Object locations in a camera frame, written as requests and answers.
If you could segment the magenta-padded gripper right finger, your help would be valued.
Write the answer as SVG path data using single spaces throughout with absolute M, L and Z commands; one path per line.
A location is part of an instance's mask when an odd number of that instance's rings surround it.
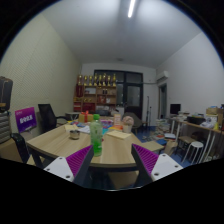
M 145 186 L 182 169 L 182 166 L 166 153 L 158 155 L 137 144 L 132 145 L 131 154 L 139 171 L 135 185 Z

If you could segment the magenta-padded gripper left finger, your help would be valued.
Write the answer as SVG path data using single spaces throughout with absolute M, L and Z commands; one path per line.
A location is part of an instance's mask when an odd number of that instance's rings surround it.
M 90 145 L 68 157 L 56 158 L 45 168 L 45 171 L 81 186 L 93 156 L 93 146 Z

